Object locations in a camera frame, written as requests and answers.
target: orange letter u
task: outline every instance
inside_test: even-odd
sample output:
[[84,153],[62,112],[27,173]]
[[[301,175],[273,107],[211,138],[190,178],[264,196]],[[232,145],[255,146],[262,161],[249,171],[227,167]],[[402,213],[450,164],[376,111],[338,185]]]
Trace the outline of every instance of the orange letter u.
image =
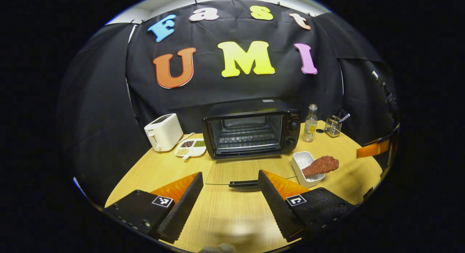
[[194,64],[192,61],[192,54],[195,48],[186,48],[178,52],[182,60],[182,73],[177,77],[172,77],[170,74],[170,59],[173,58],[172,54],[164,54],[153,60],[156,66],[157,82],[163,88],[172,89],[185,85],[192,79],[194,74]]

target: white plate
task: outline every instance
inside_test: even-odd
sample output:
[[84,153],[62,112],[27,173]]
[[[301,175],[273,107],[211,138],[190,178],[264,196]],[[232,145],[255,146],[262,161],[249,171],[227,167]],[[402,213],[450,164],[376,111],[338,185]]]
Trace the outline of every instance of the white plate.
[[[204,140],[204,139],[203,138],[193,138],[193,139],[184,140],[183,142],[178,144],[178,147],[174,151],[174,155],[176,155],[178,157],[182,157],[183,159],[187,159],[188,157],[199,157],[199,156],[201,156],[203,153],[205,153],[206,147],[205,146],[203,146],[203,147],[194,147],[195,144],[200,140]],[[188,141],[193,141],[193,143],[192,143],[192,145],[190,147],[181,147],[182,144],[184,144],[185,142],[188,142]],[[187,150],[186,154],[184,154],[184,153],[183,154],[178,154],[178,152],[180,150],[184,150],[184,149]]]

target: oven knob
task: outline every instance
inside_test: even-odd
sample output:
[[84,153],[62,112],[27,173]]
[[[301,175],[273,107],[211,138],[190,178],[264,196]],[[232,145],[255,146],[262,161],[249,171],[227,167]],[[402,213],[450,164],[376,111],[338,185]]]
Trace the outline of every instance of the oven knob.
[[286,144],[288,146],[294,146],[295,145],[295,139],[290,138],[290,139],[286,140]]
[[298,122],[295,122],[295,121],[289,124],[289,128],[291,129],[291,131],[296,130],[298,126],[299,126]]

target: white toaster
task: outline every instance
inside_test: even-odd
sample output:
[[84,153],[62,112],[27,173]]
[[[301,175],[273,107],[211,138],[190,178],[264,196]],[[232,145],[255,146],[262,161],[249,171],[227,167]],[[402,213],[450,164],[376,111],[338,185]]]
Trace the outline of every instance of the white toaster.
[[175,113],[159,117],[146,125],[144,130],[157,152],[173,149],[184,134]]

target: foam letter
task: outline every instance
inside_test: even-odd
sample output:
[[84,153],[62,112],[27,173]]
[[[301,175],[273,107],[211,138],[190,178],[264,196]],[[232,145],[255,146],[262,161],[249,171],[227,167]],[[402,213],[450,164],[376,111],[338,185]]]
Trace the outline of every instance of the foam letter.
[[270,10],[266,7],[262,7],[262,6],[251,6],[250,7],[250,11],[252,11],[252,13],[250,13],[252,15],[252,17],[256,18],[256,19],[264,19],[264,20],[272,20],[273,19],[273,15],[271,15]]
[[314,66],[312,56],[310,55],[310,46],[301,43],[295,43],[294,46],[299,50],[300,57],[302,57],[302,72],[305,74],[317,74],[318,70]]
[[198,10],[193,12],[194,15],[190,16],[189,19],[191,21],[199,21],[199,20],[215,20],[219,18],[218,10],[216,8],[199,8]]
[[236,69],[236,63],[249,74],[252,64],[255,61],[255,74],[273,74],[274,68],[270,64],[267,48],[268,43],[264,41],[253,41],[247,53],[234,41],[218,44],[218,48],[223,50],[225,56],[225,70],[221,72],[224,77],[239,76],[240,71]]
[[176,18],[176,15],[168,15],[166,18],[158,21],[157,23],[153,24],[147,31],[153,31],[157,36],[156,42],[162,41],[168,35],[174,32],[174,28],[168,29],[167,27],[174,27],[174,21],[171,19]]
[[289,16],[291,17],[294,17],[294,20],[297,22],[297,24],[299,26],[301,26],[302,28],[305,28],[305,29],[311,29],[310,26],[308,26],[307,24],[305,24],[304,21],[306,21],[304,18],[302,18],[299,14],[297,13],[289,13]]
[[182,49],[178,52],[182,60],[182,73],[180,76],[172,77],[170,74],[170,59],[172,54],[164,54],[153,60],[156,66],[158,85],[165,89],[181,87],[192,79],[194,74],[194,64],[192,54],[195,48]]

